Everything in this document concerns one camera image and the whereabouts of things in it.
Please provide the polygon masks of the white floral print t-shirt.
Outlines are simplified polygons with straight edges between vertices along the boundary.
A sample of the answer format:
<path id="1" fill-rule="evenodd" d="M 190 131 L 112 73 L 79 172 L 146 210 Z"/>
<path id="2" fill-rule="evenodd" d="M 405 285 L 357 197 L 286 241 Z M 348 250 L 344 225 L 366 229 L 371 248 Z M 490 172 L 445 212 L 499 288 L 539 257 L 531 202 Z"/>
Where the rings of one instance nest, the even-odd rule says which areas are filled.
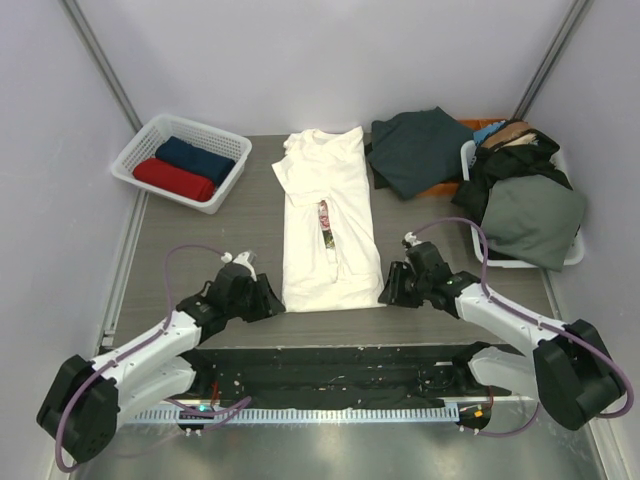
<path id="1" fill-rule="evenodd" d="M 290 135 L 273 172 L 285 194 L 282 299 L 289 312 L 379 307 L 364 132 Z"/>

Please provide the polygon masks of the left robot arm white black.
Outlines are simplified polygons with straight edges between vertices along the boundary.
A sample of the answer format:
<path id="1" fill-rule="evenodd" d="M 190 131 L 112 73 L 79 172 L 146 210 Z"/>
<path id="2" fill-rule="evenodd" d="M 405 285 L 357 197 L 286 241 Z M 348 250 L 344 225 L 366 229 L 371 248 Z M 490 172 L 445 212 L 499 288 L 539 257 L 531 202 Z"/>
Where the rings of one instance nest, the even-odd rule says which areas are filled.
<path id="1" fill-rule="evenodd" d="M 231 262 L 134 340 L 90 360 L 68 358 L 36 416 L 54 440 L 58 468 L 71 472 L 66 456 L 78 464 L 92 460 L 124 423 L 165 399 L 205 397 L 214 367 L 198 346 L 233 319 L 251 323 L 284 310 L 266 274 Z"/>

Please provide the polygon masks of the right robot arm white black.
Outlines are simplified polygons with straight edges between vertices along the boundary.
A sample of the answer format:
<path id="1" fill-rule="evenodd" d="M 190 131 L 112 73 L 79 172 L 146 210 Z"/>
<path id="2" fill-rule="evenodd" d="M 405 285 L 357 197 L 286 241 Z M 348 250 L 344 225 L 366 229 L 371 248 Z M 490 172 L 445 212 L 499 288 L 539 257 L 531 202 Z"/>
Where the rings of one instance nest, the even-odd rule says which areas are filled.
<path id="1" fill-rule="evenodd" d="M 478 325 L 513 347 L 487 343 L 466 347 L 451 380 L 465 395 L 497 387 L 538 402 L 560 426 L 576 431 L 632 394 L 590 323 L 563 323 L 527 310 L 467 271 L 454 273 L 430 242 L 405 246 L 390 265 L 382 304 L 417 309 L 424 304 Z"/>

